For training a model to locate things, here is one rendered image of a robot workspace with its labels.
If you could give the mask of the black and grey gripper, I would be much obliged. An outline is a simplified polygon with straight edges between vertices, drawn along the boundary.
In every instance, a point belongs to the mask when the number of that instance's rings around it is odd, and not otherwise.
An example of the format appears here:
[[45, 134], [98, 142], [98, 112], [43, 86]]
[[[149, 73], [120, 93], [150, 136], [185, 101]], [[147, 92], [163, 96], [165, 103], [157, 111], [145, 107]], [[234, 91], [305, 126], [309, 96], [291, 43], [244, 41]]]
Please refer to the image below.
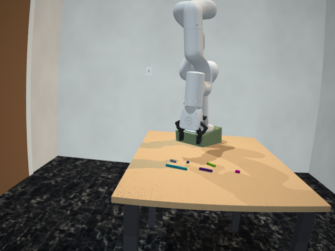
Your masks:
[[[179, 141], [184, 140], [184, 130], [192, 130], [197, 132], [196, 144], [200, 144], [202, 135], [207, 131], [208, 127], [203, 123], [203, 112], [201, 108], [183, 107], [180, 120], [175, 122], [179, 132]], [[200, 127], [199, 127], [200, 126]], [[201, 131], [202, 127], [204, 128]]]

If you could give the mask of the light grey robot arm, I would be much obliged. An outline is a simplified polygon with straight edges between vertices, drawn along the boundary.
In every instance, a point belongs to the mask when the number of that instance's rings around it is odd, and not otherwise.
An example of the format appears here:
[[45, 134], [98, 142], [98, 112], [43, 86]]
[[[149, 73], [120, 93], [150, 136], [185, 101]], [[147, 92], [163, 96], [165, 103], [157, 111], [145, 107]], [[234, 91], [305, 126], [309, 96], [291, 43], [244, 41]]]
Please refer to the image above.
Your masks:
[[208, 95], [219, 69], [215, 62], [207, 61], [204, 56], [203, 20], [212, 19], [216, 13], [217, 6], [210, 0], [179, 2], [173, 9], [175, 20], [184, 28], [185, 58], [179, 71], [180, 77], [186, 81], [183, 104], [192, 108], [201, 107], [203, 123], [208, 127], [205, 133], [214, 130], [214, 126], [208, 124]]

